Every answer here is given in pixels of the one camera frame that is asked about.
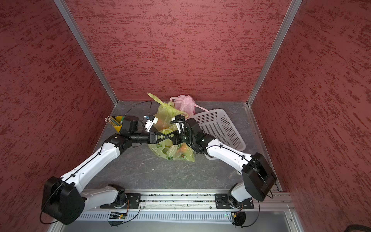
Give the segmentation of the green plastic bag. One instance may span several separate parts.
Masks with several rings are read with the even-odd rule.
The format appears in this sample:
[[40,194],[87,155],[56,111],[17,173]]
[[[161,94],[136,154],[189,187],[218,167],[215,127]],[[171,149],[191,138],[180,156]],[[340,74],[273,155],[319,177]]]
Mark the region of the green plastic bag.
[[171,127],[171,120],[177,115],[182,115],[184,117],[188,117],[188,114],[186,112],[180,111],[174,107],[173,102],[165,103],[162,100],[160,100],[157,96],[147,93],[150,98],[152,98],[155,102],[159,103],[159,107],[157,110],[157,113],[155,114],[155,117],[158,118],[157,123],[155,124],[155,127],[157,130],[161,131],[163,129],[167,129]]
[[166,139],[148,147],[156,156],[166,160],[195,161],[194,151],[186,143],[174,145],[170,139]]

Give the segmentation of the pink plastic bag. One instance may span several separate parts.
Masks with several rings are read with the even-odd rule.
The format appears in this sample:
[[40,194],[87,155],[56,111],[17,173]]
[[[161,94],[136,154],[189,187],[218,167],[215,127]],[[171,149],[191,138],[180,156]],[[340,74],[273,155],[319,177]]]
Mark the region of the pink plastic bag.
[[195,115],[196,108],[209,113],[209,110],[197,105],[191,96],[179,95],[177,97],[171,97],[170,101],[173,102],[177,110],[187,113],[188,118]]

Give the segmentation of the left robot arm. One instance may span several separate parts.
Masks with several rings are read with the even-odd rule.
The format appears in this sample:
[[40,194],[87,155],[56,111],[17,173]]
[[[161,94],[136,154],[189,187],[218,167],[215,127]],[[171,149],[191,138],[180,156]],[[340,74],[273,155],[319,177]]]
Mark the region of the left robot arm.
[[124,119],[117,133],[106,139],[95,153],[61,177],[51,177],[44,184],[41,213],[65,225],[74,222],[83,212],[104,205],[129,208],[125,189],[116,185],[87,190],[88,183],[111,161],[118,158],[133,144],[157,144],[173,136],[159,132],[158,118],[148,116],[138,132],[136,117]]

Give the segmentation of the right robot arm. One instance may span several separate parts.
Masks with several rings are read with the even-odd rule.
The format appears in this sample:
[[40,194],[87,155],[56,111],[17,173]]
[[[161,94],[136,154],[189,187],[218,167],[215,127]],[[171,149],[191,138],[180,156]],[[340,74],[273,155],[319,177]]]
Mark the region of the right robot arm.
[[271,189],[277,181],[271,166],[260,153],[254,155],[235,150],[204,133],[195,119],[173,118],[177,136],[195,152],[221,160],[242,175],[242,182],[235,184],[227,196],[230,205],[239,208],[243,201],[252,198],[263,202],[273,197]]

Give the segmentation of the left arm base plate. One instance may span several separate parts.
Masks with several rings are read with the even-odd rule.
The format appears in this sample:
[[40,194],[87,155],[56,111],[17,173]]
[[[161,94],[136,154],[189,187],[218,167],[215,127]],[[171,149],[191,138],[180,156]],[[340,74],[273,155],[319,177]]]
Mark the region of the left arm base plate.
[[141,202],[139,193],[120,193],[113,203],[100,206],[101,209],[138,209]]

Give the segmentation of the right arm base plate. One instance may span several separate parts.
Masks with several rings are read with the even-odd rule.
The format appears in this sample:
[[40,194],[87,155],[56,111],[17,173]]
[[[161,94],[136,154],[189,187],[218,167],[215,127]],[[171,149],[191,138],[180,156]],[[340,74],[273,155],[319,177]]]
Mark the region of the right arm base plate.
[[238,202],[230,194],[216,193],[215,205],[217,209],[254,209],[252,198],[245,199],[243,202]]

